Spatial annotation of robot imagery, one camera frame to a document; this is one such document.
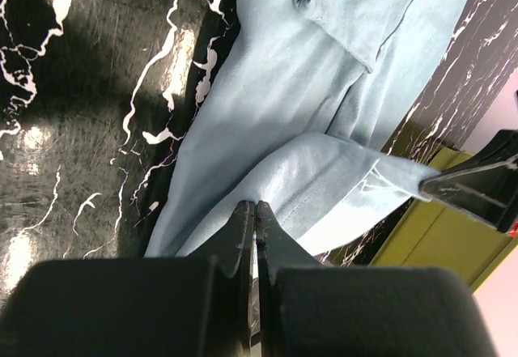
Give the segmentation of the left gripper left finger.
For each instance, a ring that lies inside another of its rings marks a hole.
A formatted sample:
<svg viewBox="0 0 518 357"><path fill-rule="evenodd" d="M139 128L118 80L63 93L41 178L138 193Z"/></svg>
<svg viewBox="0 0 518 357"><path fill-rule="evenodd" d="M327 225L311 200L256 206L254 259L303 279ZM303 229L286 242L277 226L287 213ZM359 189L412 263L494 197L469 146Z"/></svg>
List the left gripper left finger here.
<svg viewBox="0 0 518 357"><path fill-rule="evenodd" d="M206 349L249 349L255 204L239 202L228 221L188 258L213 266L204 334Z"/></svg>

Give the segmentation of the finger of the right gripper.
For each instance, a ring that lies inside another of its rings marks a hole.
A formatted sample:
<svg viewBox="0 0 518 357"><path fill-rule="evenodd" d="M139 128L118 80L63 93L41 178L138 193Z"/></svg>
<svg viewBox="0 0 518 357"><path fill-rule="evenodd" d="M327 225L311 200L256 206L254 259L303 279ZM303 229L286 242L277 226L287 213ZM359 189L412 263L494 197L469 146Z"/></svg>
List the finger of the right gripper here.
<svg viewBox="0 0 518 357"><path fill-rule="evenodd" d="M419 190L502 234L517 233L517 131L500 130L476 155Z"/></svg>

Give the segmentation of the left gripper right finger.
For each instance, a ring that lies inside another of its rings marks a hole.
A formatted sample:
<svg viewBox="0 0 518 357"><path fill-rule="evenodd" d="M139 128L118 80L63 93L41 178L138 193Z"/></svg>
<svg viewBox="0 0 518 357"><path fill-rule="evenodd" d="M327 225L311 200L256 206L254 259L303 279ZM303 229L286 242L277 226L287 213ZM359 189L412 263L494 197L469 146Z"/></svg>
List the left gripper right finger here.
<svg viewBox="0 0 518 357"><path fill-rule="evenodd" d="M256 217L261 347L264 356L324 356L331 351L332 270L316 261L280 226L267 202Z"/></svg>

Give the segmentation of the grey blue t shirt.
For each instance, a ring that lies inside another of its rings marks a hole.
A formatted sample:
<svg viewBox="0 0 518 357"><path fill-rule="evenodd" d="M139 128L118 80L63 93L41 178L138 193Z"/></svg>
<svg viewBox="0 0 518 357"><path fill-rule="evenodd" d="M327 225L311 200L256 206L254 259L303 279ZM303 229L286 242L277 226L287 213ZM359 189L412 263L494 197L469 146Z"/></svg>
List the grey blue t shirt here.
<svg viewBox="0 0 518 357"><path fill-rule="evenodd" d="M317 255L434 175L382 147L434 74L467 0L236 0L240 33L180 145L148 257L185 256L242 200Z"/></svg>

